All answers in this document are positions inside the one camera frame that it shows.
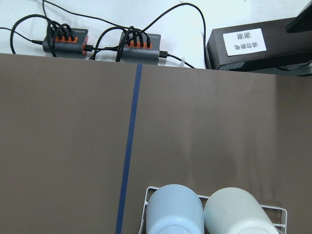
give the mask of white background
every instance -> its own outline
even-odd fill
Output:
[[[100,17],[124,26],[144,28],[178,0],[51,0],[70,11]],[[296,17],[310,0],[190,0],[197,5],[206,20],[208,41],[213,28],[234,26],[259,21]],[[109,24],[70,15],[54,6],[45,4],[46,13],[52,20],[68,23],[74,28],[89,30],[88,44],[95,45],[99,35]],[[41,0],[0,0],[0,26],[12,28],[20,18],[29,14],[42,14]],[[29,19],[17,31],[30,39],[43,40],[46,31],[44,19]],[[202,34],[203,24],[200,14],[192,7],[182,6],[165,15],[147,33],[161,34],[160,49],[168,51],[196,68],[204,68]],[[0,53],[11,53],[10,32],[0,30]],[[119,31],[110,32],[102,40],[101,46],[115,46],[120,38]],[[19,36],[14,36],[17,54],[51,56],[45,54],[40,45],[32,44]],[[114,61],[115,52],[100,52],[97,60]],[[173,58],[162,60],[160,65],[179,66]]]

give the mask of white cup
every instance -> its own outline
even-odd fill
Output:
[[[147,234],[204,234],[204,212],[189,188],[170,184],[153,193],[146,209]]]
[[[238,188],[212,194],[205,205],[204,219],[210,234],[278,234],[257,200]]]

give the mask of label sticker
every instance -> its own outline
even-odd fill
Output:
[[[266,51],[261,28],[223,34],[228,56]]]

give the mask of black cable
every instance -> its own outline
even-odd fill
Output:
[[[172,57],[172,58],[174,58],[174,59],[177,59],[177,60],[179,60],[179,61],[182,61],[182,59],[178,58],[177,56],[168,54],[167,51],[160,51],[158,56],[159,56],[160,58]],[[186,65],[188,65],[189,67],[194,68],[191,64],[187,63],[186,61],[184,61],[184,63],[185,63]]]
[[[312,60],[310,62],[307,62],[305,64],[302,64],[300,66],[297,66],[297,67],[291,67],[291,68],[284,68],[284,67],[276,67],[278,70],[281,70],[281,71],[292,71],[292,70],[296,70],[296,69],[299,69],[299,68],[302,68],[302,67],[305,67],[305,66],[308,66],[312,63]]]
[[[136,35],[135,31],[136,31],[136,29],[133,26],[130,26],[128,28],[128,30],[126,32],[124,32],[124,36],[120,40],[119,45],[118,45],[117,55],[116,55],[116,60],[115,60],[116,62],[120,62],[120,59],[121,59],[121,56],[122,56],[122,53],[123,53],[123,49],[124,49],[124,45],[128,44],[128,42],[130,41],[129,35],[131,33],[133,35],[132,38],[133,38],[134,44],[136,43],[137,37],[135,36]]]
[[[115,47],[98,48],[96,54],[98,54],[100,51],[115,51],[116,52],[117,51],[117,46],[115,46]],[[91,57],[89,57],[89,60],[95,60],[94,54]]]
[[[5,27],[0,27],[0,29],[5,29],[5,30],[8,30],[8,31],[12,31],[12,29],[10,29],[10,28],[5,28]],[[32,41],[32,40],[30,40],[29,38],[27,38],[27,37],[23,36],[22,34],[18,33],[17,31],[15,31],[14,33],[16,33],[17,35],[21,36],[21,37],[24,38],[25,40],[28,40],[28,41],[30,41],[30,42]]]
[[[46,2],[46,3],[48,3],[48,4],[51,4],[51,5],[53,5],[53,6],[57,7],[57,8],[59,8],[59,9],[61,9],[61,10],[63,10],[63,11],[65,11],[65,12],[67,12],[67,13],[69,13],[69,14],[72,14],[72,15],[81,16],[81,17],[86,17],[86,18],[95,19],[95,20],[100,20],[100,21],[109,23],[109,24],[111,24],[111,25],[117,26],[117,27],[122,27],[122,28],[124,28],[124,29],[129,29],[129,27],[121,26],[121,25],[118,25],[118,24],[109,22],[108,20],[105,20],[105,19],[101,19],[101,18],[98,18],[98,17],[93,17],[93,16],[88,16],[88,15],[83,15],[83,14],[71,12],[71,11],[69,11],[69,10],[66,10],[66,9],[64,9],[64,8],[62,8],[62,7],[58,6],[58,5],[56,5],[55,3],[49,2],[49,1],[47,1],[47,0],[42,0],[42,3],[44,3],[44,2]],[[205,59],[205,67],[206,67],[206,69],[208,69],[207,50],[206,50],[206,21],[205,21],[204,15],[203,15],[203,13],[201,12],[201,10],[200,10],[197,6],[195,6],[194,4],[191,4],[191,3],[187,3],[187,2],[186,2],[186,3],[180,3],[180,4],[176,5],[176,6],[171,7],[170,9],[168,9],[167,11],[165,11],[164,13],[162,13],[160,16],[158,16],[152,23],[150,23],[148,26],[146,26],[143,30],[139,30],[139,29],[136,28],[136,30],[139,30],[139,31],[140,31],[140,32],[138,33],[137,36],[140,36],[142,33],[144,33],[144,34],[148,37],[148,35],[147,35],[146,32],[145,32],[147,29],[149,29],[153,24],[155,24],[160,18],[162,18],[162,17],[163,17],[164,15],[166,15],[168,12],[170,12],[170,11],[176,9],[177,7],[185,6],[185,5],[194,7],[194,8],[200,13],[200,15],[201,15],[201,17],[202,17],[203,26],[204,26],[204,35],[203,35],[204,59]],[[125,43],[128,43],[128,42],[132,41],[133,39],[134,39],[134,38],[132,37],[132,38],[126,40]],[[97,54],[97,51],[95,50],[95,53],[91,56],[92,59],[95,59],[96,54]]]
[[[42,9],[43,9],[44,16],[47,17],[47,13],[45,12],[45,8],[44,8],[44,1],[42,1]]]
[[[60,7],[60,6],[56,5],[55,3],[49,2],[49,1],[47,1],[47,0],[42,0],[42,1],[43,1],[43,2],[46,2],[46,3],[48,3],[48,4],[51,4],[51,5],[53,5],[53,6],[57,7],[57,8],[59,8],[59,9],[65,11],[65,12],[67,12],[67,13],[69,13],[69,14],[72,14],[72,15],[75,15],[75,16],[81,16],[81,17],[86,17],[86,18],[90,18],[90,19],[100,20],[100,21],[103,21],[103,22],[105,22],[105,23],[109,23],[109,24],[114,25],[114,26],[123,27],[123,28],[128,28],[128,27],[124,27],[124,26],[121,26],[121,25],[118,25],[118,24],[109,22],[108,20],[101,19],[101,18],[98,18],[98,17],[93,17],[93,16],[88,16],[88,15],[83,15],[83,14],[71,12],[71,11],[66,10],[66,9],[64,9],[63,7]]]
[[[312,76],[312,73],[304,74],[304,75],[299,75],[299,77],[309,77],[309,76]]]
[[[43,19],[47,20],[48,22],[51,21],[48,17],[42,16],[42,15],[38,15],[38,14],[28,15],[28,16],[25,16],[25,17],[19,19],[19,20],[13,25],[12,31],[11,31],[11,35],[10,35],[10,47],[11,47],[11,50],[12,50],[12,53],[13,53],[13,54],[16,54],[16,53],[15,53],[15,50],[14,50],[14,46],[13,46],[13,36],[14,36],[14,32],[15,32],[16,27],[17,27],[20,23],[22,23],[23,21],[25,21],[25,20],[27,20],[27,19],[30,19],[30,18],[36,18],[36,17],[38,17],[38,18],[43,18]]]
[[[137,32],[137,35],[138,37],[141,37],[142,36],[142,33],[146,36],[146,42],[150,45],[151,44],[151,39],[150,37],[147,35],[146,32],[144,32],[143,30],[140,30],[138,28],[133,28],[133,31]],[[129,39],[126,40],[126,44],[130,43],[132,40],[134,40],[134,37],[131,37]]]
[[[58,39],[62,39],[61,32],[58,30],[60,26],[61,26],[60,23],[53,21],[53,20],[49,21],[47,25],[47,43],[48,43],[49,49],[53,57],[57,57],[55,53],[56,37],[58,37]]]
[[[95,60],[96,59],[96,55],[97,53],[99,52],[98,51],[98,47],[99,47],[99,44],[102,40],[102,38],[105,36],[105,34],[107,34],[108,32],[112,31],[112,30],[116,30],[116,29],[119,29],[119,30],[122,30],[124,32],[124,34],[126,34],[126,30],[123,28],[123,27],[120,27],[120,26],[116,26],[116,27],[111,27],[109,29],[106,29],[98,38],[97,40],[97,44],[95,46],[95,50],[94,50],[94,53],[93,55],[89,58],[90,60]]]
[[[51,30],[51,26],[50,26],[51,23],[52,22],[50,22],[48,24],[47,35],[50,34],[49,30]],[[72,41],[75,40],[75,34],[72,32],[72,29],[68,24],[64,23],[64,24],[58,25],[57,30],[54,32],[54,35],[52,36],[52,40],[50,40],[47,36],[47,41],[49,41],[51,43],[51,44],[50,43],[48,43],[48,44],[49,44],[49,48],[50,48],[50,51],[52,52],[53,57],[57,57],[57,55],[55,53],[55,42],[56,42],[57,37],[60,39],[62,39],[62,37],[64,37],[65,40],[68,40],[70,37],[70,39]]]
[[[180,59],[180,58],[178,58],[178,57],[176,57],[176,56],[174,56],[174,55],[167,54],[167,56],[168,56],[168,57],[172,57],[172,58],[174,58],[174,59],[177,59],[177,60],[179,60],[179,61],[182,61],[182,59]],[[185,63],[186,65],[188,65],[190,68],[194,68],[191,64],[187,63],[186,61],[184,61],[184,63]]]
[[[149,29],[154,23],[156,23],[161,17],[163,17],[164,15],[166,15],[168,12],[176,9],[177,7],[180,7],[180,6],[185,6],[185,5],[188,5],[188,6],[191,6],[191,7],[194,7],[197,11],[199,11],[200,15],[201,15],[201,18],[203,20],[203,24],[204,24],[204,36],[203,36],[203,46],[204,46],[204,59],[205,59],[205,67],[206,69],[208,69],[208,62],[207,62],[207,51],[206,51],[206,22],[205,22],[205,18],[204,18],[204,15],[203,13],[201,12],[201,10],[195,6],[194,4],[191,4],[191,3],[180,3],[176,6],[173,6],[171,7],[170,9],[168,9],[167,11],[165,11],[164,13],[162,13],[160,16],[158,16],[153,22],[151,22],[148,26],[146,26],[142,32],[145,32],[147,29]]]

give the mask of blue tape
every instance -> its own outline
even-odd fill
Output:
[[[123,214],[125,210],[125,202],[126,202],[126,195],[127,195],[127,185],[128,185],[128,177],[129,177],[129,169],[130,169],[133,136],[134,136],[134,131],[135,131],[135,123],[136,123],[136,115],[137,115],[137,101],[138,101],[138,94],[140,90],[142,67],[143,67],[142,64],[138,64],[136,67],[136,80],[135,80],[133,96],[132,96],[127,147],[126,147],[125,161],[123,165],[123,173],[122,173],[121,190],[120,190],[120,197],[119,197],[119,206],[118,206],[115,234],[121,234],[121,230],[122,230],[122,222],[123,222]]]

